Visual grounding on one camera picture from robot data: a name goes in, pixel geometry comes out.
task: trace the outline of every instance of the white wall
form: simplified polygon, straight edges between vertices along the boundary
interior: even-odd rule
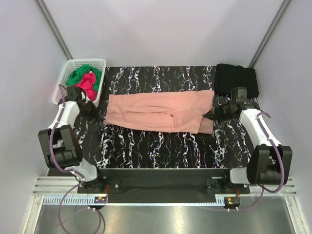
[[[45,0],[76,58],[248,66],[282,0]]]
[[[0,2],[0,233],[17,234],[47,170],[38,131],[57,112],[51,96],[65,57],[34,0]]]
[[[294,179],[307,221],[312,224],[312,1],[294,0],[256,64],[268,125],[293,150]]]

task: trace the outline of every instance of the black marble table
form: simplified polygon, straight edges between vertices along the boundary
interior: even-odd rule
[[[215,67],[108,67],[99,103],[110,94],[214,89]],[[214,97],[214,106],[227,97]],[[232,168],[247,166],[253,145],[236,119],[214,123],[213,134],[137,131],[79,115],[74,125],[83,156],[99,168]],[[56,175],[54,170],[49,175]]]

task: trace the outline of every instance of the black cover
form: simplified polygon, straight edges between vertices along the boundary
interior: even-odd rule
[[[242,66],[218,64],[214,81],[214,90],[218,94],[231,94],[231,90],[237,87],[247,88],[247,97],[259,96],[258,83],[255,70]]]

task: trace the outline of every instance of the green cloth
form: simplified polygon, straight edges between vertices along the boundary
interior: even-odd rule
[[[96,75],[96,81],[93,84],[93,89],[95,91],[98,92],[98,88],[99,88],[99,83],[101,81],[101,75],[102,72],[99,71],[97,68],[94,68],[88,64],[84,64],[81,67],[77,68],[76,70],[74,70],[68,77],[66,84],[68,86],[70,85],[76,85],[79,82],[82,81],[83,75],[86,73],[89,73],[90,71],[92,71],[95,75]]]

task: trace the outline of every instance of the gray floor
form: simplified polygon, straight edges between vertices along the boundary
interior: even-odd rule
[[[250,197],[243,197],[241,206],[252,203]],[[63,206],[62,219],[71,217],[81,208],[83,206]],[[57,212],[58,206],[44,205],[35,233],[64,233],[58,225]],[[286,203],[281,197],[264,197],[256,207],[232,213],[211,211],[204,207],[152,206],[107,206],[101,212],[106,221],[106,234],[295,233]],[[98,217],[91,211],[83,211],[64,224],[72,234],[93,233],[97,225]]]

